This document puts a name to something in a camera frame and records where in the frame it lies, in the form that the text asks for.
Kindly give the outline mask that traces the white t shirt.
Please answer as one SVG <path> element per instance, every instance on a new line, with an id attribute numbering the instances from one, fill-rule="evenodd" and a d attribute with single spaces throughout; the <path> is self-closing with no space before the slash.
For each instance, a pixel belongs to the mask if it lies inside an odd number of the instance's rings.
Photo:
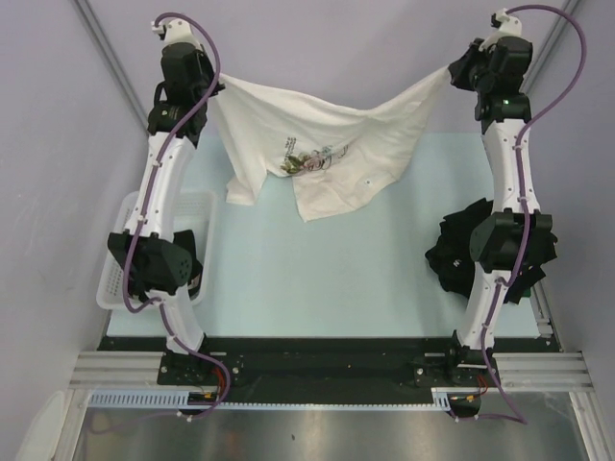
<path id="1" fill-rule="evenodd" d="M 252 206 L 269 175 L 289 178 L 308 222 L 355 211 L 407 169 L 450 73 L 442 67 L 373 109 L 221 78 L 209 113 L 234 169 L 231 204 Z"/>

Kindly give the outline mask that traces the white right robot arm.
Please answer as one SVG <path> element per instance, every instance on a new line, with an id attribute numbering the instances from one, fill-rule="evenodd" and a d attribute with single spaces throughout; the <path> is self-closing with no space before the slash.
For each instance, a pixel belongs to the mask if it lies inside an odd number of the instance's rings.
<path id="1" fill-rule="evenodd" d="M 521 84 L 532 55 L 532 44 L 518 36 L 477 38 L 449 66 L 453 86 L 478 97 L 475 118 L 494 189 L 490 215 L 470 234 L 475 275 L 455 331 L 460 352 L 443 361 L 444 376 L 454 385 L 477 375 L 478 363 L 470 353 L 493 347 L 495 323 L 516 279 L 554 254 L 553 218 L 540 209 L 529 167 L 531 109 Z"/>

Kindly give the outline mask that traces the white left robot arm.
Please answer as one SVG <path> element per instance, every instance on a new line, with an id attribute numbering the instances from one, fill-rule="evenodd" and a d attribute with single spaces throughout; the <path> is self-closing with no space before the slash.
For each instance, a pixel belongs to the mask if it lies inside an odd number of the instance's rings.
<path id="1" fill-rule="evenodd" d="M 207 53 L 190 42 L 165 45 L 160 66 L 163 79 L 147 119 L 148 157 L 136 203 L 124 230 L 109 235 L 108 249 L 123 269 L 127 310 L 137 314 L 153 307 L 160 313 L 167 349 L 183 354 L 180 374 L 199 384 L 210 377 L 212 361 L 198 352 L 205 334 L 188 288 L 196 253 L 177 242 L 174 212 L 207 123 L 208 99 L 223 86 Z"/>

